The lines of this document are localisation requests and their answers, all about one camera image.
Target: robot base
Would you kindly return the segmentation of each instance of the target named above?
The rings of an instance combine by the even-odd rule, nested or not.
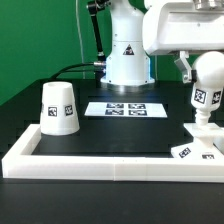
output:
[[[133,93],[143,92],[143,91],[153,89],[154,85],[155,85],[155,80],[154,79],[148,80],[147,83],[145,83],[143,85],[117,85],[117,84],[108,83],[106,81],[105,77],[103,77],[101,79],[101,87],[102,88],[117,91],[117,92],[121,92],[121,93],[124,93],[124,92],[133,92]]]

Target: white cup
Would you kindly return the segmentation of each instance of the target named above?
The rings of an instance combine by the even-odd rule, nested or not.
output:
[[[69,135],[79,130],[72,84],[48,82],[43,85],[41,132],[47,135]]]

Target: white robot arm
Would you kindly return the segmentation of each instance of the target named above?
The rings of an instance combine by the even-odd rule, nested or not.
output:
[[[135,92],[150,87],[150,61],[142,46],[144,14],[129,0],[112,0],[112,52],[106,61],[103,86]]]
[[[222,0],[145,0],[143,46],[150,55],[179,53],[175,61],[183,81],[194,81],[191,103],[196,123],[184,124],[193,143],[172,148],[177,158],[218,158],[214,138],[224,131],[208,123],[221,102],[224,86],[224,7]],[[191,68],[189,53],[201,54]]]

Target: white frame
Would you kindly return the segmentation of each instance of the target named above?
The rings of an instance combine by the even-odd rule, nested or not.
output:
[[[224,182],[224,159],[31,155],[40,140],[31,124],[2,159],[4,178]]]

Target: black cable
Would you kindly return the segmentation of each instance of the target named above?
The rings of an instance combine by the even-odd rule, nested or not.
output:
[[[55,73],[54,75],[52,75],[51,79],[56,79],[61,73],[64,73],[72,68],[79,68],[79,67],[92,66],[92,65],[94,65],[93,62],[87,62],[87,63],[81,63],[81,64],[67,66],[67,67],[61,69],[60,71],[58,71],[57,73]]]
[[[87,3],[87,9],[89,10],[91,20],[92,20],[93,31],[94,31],[95,41],[96,41],[96,47],[97,47],[97,51],[98,51],[97,57],[98,57],[99,61],[105,61],[106,56],[103,52],[100,30],[99,30],[99,25],[98,25],[96,15],[97,15],[98,11],[105,9],[105,2],[107,2],[107,0],[100,0],[100,1],[95,0],[95,1],[90,1]]]
[[[68,70],[64,71],[63,73],[69,73],[69,72],[100,72],[102,70],[94,70],[94,69],[80,69],[80,70]]]

